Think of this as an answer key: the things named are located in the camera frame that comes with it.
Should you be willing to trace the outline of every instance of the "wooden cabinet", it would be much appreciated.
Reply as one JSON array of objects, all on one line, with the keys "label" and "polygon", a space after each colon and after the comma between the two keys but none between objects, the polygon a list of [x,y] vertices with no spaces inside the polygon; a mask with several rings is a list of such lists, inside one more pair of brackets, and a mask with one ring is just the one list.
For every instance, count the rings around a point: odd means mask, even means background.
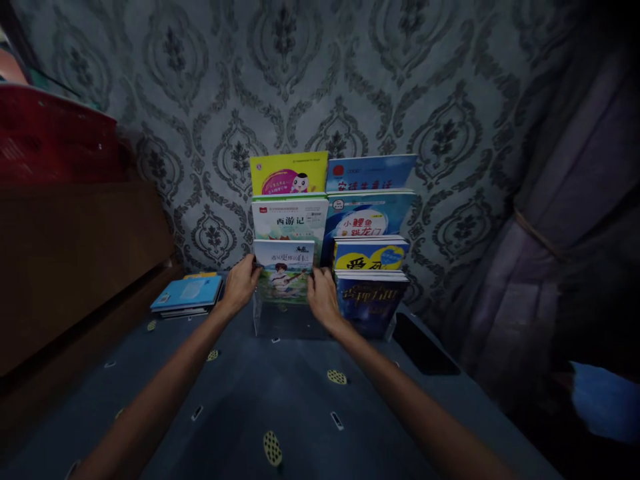
[{"label": "wooden cabinet", "polygon": [[182,277],[173,250],[150,184],[0,191],[0,452]]},{"label": "wooden cabinet", "polygon": [[163,262],[173,240],[152,185],[0,191],[0,376]]}]

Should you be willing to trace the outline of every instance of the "stack of books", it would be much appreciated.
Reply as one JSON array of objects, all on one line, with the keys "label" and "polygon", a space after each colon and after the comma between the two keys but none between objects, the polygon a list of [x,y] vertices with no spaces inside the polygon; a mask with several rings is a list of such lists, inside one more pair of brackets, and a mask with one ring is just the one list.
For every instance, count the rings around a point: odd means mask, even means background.
[{"label": "stack of books", "polygon": [[342,315],[382,338],[409,284],[400,270],[409,244],[399,235],[415,198],[406,183],[416,155],[329,162],[329,210],[321,262],[333,268]]},{"label": "stack of books", "polygon": [[398,235],[415,198],[416,155],[328,160],[327,152],[251,158],[254,252],[264,301],[307,302],[313,266],[334,271],[342,315],[382,338],[408,280]]},{"label": "stack of books", "polygon": [[327,152],[252,157],[253,251],[264,301],[307,302],[307,276],[320,265],[329,201]]},{"label": "stack of books", "polygon": [[164,319],[202,315],[211,311],[220,296],[220,290],[222,277],[215,274],[174,280],[151,304],[151,312],[158,313]]}]

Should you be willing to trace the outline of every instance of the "red plastic basket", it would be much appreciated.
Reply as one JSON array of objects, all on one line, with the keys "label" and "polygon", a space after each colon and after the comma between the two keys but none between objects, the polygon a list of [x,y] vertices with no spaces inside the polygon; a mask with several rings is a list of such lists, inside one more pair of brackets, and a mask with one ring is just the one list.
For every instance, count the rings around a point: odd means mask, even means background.
[{"label": "red plastic basket", "polygon": [[116,121],[24,85],[0,85],[0,185],[122,181]]}]

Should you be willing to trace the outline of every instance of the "black phone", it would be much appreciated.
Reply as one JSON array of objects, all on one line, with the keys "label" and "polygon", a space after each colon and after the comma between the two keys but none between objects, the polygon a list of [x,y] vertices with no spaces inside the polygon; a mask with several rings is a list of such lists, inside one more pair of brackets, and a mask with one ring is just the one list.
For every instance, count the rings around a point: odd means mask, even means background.
[{"label": "black phone", "polygon": [[460,368],[404,313],[396,314],[393,338],[424,375],[458,375]]}]

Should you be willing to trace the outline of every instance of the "patterned wallpaper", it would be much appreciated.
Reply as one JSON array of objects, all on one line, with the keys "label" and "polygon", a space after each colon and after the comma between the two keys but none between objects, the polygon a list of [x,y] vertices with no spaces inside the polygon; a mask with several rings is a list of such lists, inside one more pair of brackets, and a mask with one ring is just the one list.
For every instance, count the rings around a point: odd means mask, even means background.
[{"label": "patterned wallpaper", "polygon": [[418,153],[401,232],[437,325],[509,214],[581,13],[565,0],[14,0],[45,71],[120,122],[187,269],[251,251],[248,157]]}]

